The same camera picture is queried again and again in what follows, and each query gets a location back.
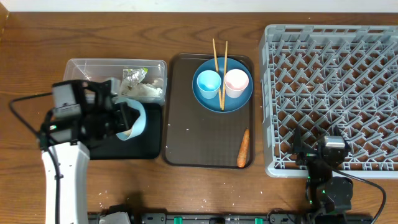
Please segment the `light blue rice bowl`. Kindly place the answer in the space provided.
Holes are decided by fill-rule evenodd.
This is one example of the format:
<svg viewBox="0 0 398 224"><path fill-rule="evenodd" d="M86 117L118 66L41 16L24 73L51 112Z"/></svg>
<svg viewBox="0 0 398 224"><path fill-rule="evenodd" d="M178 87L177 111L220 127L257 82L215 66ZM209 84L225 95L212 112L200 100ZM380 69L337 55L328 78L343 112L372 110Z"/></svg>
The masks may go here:
<svg viewBox="0 0 398 224"><path fill-rule="evenodd" d="M122 141L126 141L128 139L134 138L134 137L142 134L142 132L145 129L146 120L147 120L146 111L145 111L143 105L139 101L132 100L129 98L124 98L124 97L119 97L115 103L117 105L120 103L127 103L127 107L129 109L135 109L135 110L139 111L139 117L134 122L132 127L126 131L117 133L116 134L117 137Z"/></svg>

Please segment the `green snack wrapper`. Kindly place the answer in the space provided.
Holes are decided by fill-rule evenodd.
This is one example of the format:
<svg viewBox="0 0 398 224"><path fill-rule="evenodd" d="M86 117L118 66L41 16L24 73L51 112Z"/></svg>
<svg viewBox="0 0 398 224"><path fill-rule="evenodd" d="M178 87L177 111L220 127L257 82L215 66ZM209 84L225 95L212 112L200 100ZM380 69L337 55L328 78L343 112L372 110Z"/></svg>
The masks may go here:
<svg viewBox="0 0 398 224"><path fill-rule="evenodd" d="M125 68L123 70L123 78L120 86L120 94L126 95L133 90L143 79L148 72L147 68Z"/></svg>

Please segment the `white tissue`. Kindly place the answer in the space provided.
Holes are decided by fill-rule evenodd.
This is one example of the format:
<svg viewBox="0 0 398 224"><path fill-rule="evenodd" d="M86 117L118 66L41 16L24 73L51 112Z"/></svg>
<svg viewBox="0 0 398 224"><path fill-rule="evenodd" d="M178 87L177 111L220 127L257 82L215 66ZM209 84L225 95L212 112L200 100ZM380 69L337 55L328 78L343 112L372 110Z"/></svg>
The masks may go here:
<svg viewBox="0 0 398 224"><path fill-rule="evenodd" d="M162 94L162 89L157 88L148 83L138 83L134 88L131 88L126 93L128 96L147 96L147 97L158 97Z"/></svg>

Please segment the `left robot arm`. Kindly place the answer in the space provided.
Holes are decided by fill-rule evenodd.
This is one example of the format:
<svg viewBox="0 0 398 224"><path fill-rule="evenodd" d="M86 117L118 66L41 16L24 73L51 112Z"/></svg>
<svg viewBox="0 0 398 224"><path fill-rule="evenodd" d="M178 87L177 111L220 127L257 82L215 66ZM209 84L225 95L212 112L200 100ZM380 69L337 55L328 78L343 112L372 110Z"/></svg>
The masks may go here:
<svg viewBox="0 0 398 224"><path fill-rule="evenodd" d="M143 105L118 95L120 81L67 80L52 86L54 107L39 131L46 171L46 223L88 223L89 145L143 133Z"/></svg>

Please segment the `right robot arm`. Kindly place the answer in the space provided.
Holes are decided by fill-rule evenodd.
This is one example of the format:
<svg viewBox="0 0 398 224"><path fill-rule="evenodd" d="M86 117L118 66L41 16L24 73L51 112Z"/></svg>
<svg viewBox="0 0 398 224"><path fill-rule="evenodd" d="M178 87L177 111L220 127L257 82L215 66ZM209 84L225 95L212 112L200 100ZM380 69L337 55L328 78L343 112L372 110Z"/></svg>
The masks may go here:
<svg viewBox="0 0 398 224"><path fill-rule="evenodd" d="M304 223L347 222L345 211L351 209L353 182L348 177L334 176L333 170L344 162L350 150L338 129L334 136L322 136L315 147L310 147L305 144L300 128L295 128L289 153L296 156L296 165L307 168L305 196L312 206L302 217Z"/></svg>

